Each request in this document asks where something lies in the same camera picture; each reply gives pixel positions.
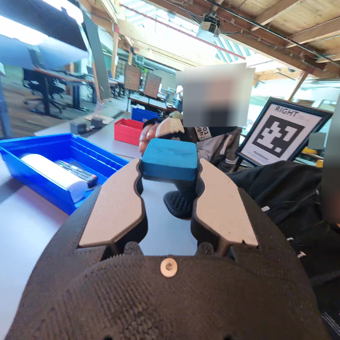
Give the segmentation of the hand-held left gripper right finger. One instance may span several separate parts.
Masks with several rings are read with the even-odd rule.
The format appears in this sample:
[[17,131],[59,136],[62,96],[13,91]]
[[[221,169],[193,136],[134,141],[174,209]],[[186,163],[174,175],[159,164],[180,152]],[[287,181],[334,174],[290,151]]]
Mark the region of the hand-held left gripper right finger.
[[196,194],[191,233],[199,244],[210,243],[218,256],[233,245],[258,246],[237,185],[203,158],[198,162]]

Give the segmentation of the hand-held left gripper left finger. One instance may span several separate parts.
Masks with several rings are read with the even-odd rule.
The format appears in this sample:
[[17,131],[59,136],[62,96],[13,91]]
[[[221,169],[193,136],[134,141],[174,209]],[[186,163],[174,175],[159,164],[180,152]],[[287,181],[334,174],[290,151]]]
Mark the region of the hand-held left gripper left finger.
[[104,248],[104,254],[123,255],[130,242],[140,243],[148,232],[142,198],[142,162],[133,159],[100,188],[79,240],[80,250]]

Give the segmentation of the blue black eraser block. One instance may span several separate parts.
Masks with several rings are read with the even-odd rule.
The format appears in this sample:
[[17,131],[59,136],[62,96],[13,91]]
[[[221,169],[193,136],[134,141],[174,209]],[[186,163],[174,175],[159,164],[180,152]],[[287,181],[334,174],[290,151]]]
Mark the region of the blue black eraser block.
[[142,157],[143,175],[163,180],[193,181],[197,171],[195,143],[154,138]]

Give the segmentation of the black remote control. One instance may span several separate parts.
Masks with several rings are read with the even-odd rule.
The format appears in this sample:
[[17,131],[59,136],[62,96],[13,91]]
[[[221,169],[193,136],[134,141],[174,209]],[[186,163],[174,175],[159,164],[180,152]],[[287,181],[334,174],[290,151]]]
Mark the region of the black remote control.
[[95,174],[92,174],[91,172],[88,172],[80,167],[78,163],[72,164],[63,160],[57,160],[54,163],[64,168],[68,172],[71,172],[73,175],[79,177],[80,179],[86,181],[88,188],[93,188],[98,184],[98,177]]

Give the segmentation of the white bottle black cap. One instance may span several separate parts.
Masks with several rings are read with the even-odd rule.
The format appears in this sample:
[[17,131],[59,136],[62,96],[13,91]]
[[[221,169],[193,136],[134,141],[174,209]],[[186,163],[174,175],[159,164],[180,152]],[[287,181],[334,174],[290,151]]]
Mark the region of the white bottle black cap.
[[88,184],[84,179],[39,154],[27,154],[20,159],[49,180],[67,189],[74,203],[85,197]]

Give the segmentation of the blue plastic bin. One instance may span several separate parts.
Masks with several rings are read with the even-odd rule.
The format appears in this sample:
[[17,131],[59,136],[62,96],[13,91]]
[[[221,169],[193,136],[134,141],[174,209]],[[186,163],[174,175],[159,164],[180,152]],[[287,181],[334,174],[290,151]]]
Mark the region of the blue plastic bin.
[[148,120],[159,118],[159,113],[142,108],[132,108],[131,119],[145,123]]
[[74,203],[67,189],[25,164],[21,160],[24,155],[39,154],[53,162],[74,162],[96,175],[100,185],[128,163],[127,160],[71,133],[2,140],[0,151],[12,177],[67,215],[80,207],[93,189],[85,193],[85,197],[78,203]]

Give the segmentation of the wooden top desk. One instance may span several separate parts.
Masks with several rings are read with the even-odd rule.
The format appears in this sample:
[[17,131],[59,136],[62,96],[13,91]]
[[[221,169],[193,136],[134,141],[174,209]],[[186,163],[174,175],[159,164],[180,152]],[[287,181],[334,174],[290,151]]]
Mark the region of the wooden top desk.
[[96,92],[95,90],[95,82],[94,78],[90,79],[83,79],[79,78],[78,76],[65,74],[63,72],[57,72],[52,70],[45,70],[42,68],[34,67],[34,71],[44,74],[45,76],[50,76],[53,78],[57,78],[65,82],[65,85],[68,87],[72,87],[72,106],[68,105],[69,108],[74,108],[76,110],[82,112],[89,112],[89,109],[82,107],[80,103],[80,87],[81,86],[90,86],[92,88],[92,102],[96,103],[97,95],[94,95]]
[[132,103],[137,103],[145,107],[153,107],[161,111],[165,111],[167,109],[166,104],[163,101],[158,100],[158,99],[148,98],[146,96],[137,95],[137,94],[130,95],[128,97],[128,107],[129,107],[129,104],[132,104]]

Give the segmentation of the person's upper body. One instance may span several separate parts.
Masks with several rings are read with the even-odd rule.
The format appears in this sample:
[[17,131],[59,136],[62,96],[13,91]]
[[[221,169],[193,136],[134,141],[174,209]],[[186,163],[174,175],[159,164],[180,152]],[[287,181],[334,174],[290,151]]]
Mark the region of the person's upper body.
[[236,166],[236,151],[239,148],[242,128],[227,128],[227,132],[216,135],[207,128],[208,136],[197,142],[197,159],[205,159],[222,172],[228,174]]

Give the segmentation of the white flip chart board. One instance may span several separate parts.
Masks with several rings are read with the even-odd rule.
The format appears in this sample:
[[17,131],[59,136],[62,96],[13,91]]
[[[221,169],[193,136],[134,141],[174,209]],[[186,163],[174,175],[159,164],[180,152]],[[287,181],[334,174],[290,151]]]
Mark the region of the white flip chart board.
[[162,78],[148,72],[143,93],[145,96],[157,99]]
[[135,65],[127,64],[125,67],[124,87],[127,90],[139,91],[141,69]]

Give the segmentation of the red plastic tray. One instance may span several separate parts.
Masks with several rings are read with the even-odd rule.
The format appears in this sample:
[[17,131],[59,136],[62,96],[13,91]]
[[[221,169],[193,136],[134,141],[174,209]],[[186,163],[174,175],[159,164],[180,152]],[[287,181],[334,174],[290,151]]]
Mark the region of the red plastic tray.
[[114,139],[138,146],[143,122],[121,118],[114,122]]

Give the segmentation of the black-sleeved operator arm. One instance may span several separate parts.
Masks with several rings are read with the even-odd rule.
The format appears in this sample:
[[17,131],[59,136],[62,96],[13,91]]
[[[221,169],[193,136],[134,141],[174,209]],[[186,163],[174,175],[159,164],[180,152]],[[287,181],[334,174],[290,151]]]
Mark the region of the black-sleeved operator arm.
[[318,205],[265,206],[262,210],[286,237],[299,258],[332,339],[340,338],[339,227],[322,219]]

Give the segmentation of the ceiling projector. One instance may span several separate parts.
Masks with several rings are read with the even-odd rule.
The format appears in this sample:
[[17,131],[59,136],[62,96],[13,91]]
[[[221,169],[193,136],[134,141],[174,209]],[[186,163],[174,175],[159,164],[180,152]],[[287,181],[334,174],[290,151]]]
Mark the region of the ceiling projector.
[[220,21],[214,16],[208,15],[203,18],[196,37],[212,43],[219,37],[220,33]]

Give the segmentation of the black framed marker sign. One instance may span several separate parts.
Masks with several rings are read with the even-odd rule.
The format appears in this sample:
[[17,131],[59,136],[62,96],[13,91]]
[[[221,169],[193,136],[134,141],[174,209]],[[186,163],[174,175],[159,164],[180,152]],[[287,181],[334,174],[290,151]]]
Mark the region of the black framed marker sign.
[[320,108],[270,97],[236,151],[234,172],[242,161],[257,167],[293,161],[333,113]]

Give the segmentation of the black panel on white stand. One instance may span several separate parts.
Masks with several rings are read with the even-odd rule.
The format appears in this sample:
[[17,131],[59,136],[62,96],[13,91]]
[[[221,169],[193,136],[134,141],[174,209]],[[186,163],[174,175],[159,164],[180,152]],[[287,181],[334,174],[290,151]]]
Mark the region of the black panel on white stand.
[[86,116],[85,118],[88,120],[102,120],[103,125],[108,125],[114,119],[104,116],[102,112],[105,102],[111,98],[111,89],[109,86],[108,73],[99,39],[98,28],[97,25],[88,17],[86,12],[84,10],[81,11],[83,15],[82,27],[87,36],[93,57],[91,67],[97,96],[97,102],[93,114]]

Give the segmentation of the studio softbox light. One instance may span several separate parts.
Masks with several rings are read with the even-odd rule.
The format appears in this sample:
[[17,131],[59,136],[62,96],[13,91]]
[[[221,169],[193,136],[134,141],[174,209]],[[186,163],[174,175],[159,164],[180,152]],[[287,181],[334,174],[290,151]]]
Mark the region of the studio softbox light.
[[[41,98],[38,92],[23,87],[23,68],[34,67],[66,73],[65,67],[89,57],[83,39],[81,10],[69,1],[19,1],[1,0],[1,77],[10,76],[6,85],[10,88],[10,103],[15,109],[43,111],[43,105],[29,101]],[[66,91],[65,82],[57,79],[58,86]],[[50,105],[53,115],[62,114]]]

